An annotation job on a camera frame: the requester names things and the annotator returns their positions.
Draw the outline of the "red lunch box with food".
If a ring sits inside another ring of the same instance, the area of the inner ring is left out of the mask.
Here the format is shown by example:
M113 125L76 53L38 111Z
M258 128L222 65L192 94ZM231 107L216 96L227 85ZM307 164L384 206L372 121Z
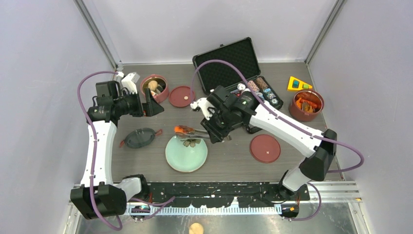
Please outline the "red lunch box with food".
M158 103L167 100L169 97L169 85L161 75L153 74L144 78L140 83L141 93L144 96L147 88Z

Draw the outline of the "metal tongs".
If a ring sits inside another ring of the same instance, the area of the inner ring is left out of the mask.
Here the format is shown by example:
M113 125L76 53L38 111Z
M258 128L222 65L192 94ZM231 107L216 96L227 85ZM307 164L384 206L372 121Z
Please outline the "metal tongs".
M232 137L231 135L228 135L226 137L224 137L222 140L219 140L216 137L211 138L211 136L209 135L209 133L205 130L198 130L198 129L193 129L191 127L188 126L184 126L184 125L180 125L185 129L185 133L184 134L176 134L176 137L181 141L182 139L187 139L187 138L199 138L199 139L203 139L203 140L209 140L211 143L212 142L224 142L224 141L231 141Z

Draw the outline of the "red lunch box lid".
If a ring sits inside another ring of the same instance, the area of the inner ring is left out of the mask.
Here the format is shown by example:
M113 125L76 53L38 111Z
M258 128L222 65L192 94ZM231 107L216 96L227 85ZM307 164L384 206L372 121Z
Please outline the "red lunch box lid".
M177 86L169 93L169 102L178 108L189 106L194 99L195 92L189 86Z
M257 135L249 145L252 157L261 163L275 162L281 154L279 142L270 135Z

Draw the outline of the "light green ceramic plate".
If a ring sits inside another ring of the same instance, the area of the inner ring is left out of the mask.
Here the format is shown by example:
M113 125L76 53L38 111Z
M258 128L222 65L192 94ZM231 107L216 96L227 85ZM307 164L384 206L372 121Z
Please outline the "light green ceramic plate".
M207 160L208 149L205 141L196 147L185 147L176 137L172 137L165 148L167 163L171 168L182 173L191 173L200 169Z

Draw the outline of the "red steel-lined lunch box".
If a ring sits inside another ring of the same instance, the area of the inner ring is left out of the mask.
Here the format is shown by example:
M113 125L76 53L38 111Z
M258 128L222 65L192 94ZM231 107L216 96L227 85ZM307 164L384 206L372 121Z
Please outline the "red steel-lined lunch box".
M303 89L294 94L288 111L292 118L301 121L313 121L323 110L323 97L312 89Z

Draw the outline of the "orange food piece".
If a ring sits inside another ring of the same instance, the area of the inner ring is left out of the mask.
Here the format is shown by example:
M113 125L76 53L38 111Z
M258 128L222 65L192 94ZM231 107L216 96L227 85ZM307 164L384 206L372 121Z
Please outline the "orange food piece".
M184 134L186 131L182 126L175 126L174 127L174 132L176 134Z

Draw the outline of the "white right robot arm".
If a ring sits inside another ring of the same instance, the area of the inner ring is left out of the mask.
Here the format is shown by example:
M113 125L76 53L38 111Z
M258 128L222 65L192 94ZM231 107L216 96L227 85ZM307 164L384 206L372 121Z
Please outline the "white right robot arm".
M296 148L304 159L294 169L284 173L278 184L278 194L291 200L307 182L324 181L336 154L332 140L336 132L324 132L308 127L281 113L245 88L239 96L218 86L208 97L192 101L193 111L201 111L201 125L211 143L222 142L231 131L244 125L261 128Z

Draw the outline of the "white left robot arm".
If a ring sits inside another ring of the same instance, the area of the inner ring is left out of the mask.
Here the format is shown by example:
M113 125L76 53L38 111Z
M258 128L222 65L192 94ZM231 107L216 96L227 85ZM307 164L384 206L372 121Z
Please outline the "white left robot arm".
M149 186L143 175L130 175L114 185L112 178L113 141L122 116L152 117L164 111L149 89L145 89L145 102L141 102L136 72L127 75L116 72L121 81L110 80L95 85L93 105L85 108L80 89L77 98L86 117L89 145L85 171L79 188L71 190L70 200L87 220L122 215L127 202L134 198L143 202L149 197Z

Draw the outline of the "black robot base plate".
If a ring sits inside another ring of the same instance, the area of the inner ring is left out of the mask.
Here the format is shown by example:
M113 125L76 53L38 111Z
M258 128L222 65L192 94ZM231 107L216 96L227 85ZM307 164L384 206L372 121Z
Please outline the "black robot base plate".
M227 208L234 201L240 208L259 208L310 199L306 185L290 193L274 182L122 182L117 187L124 190L127 199L135 197L174 208Z

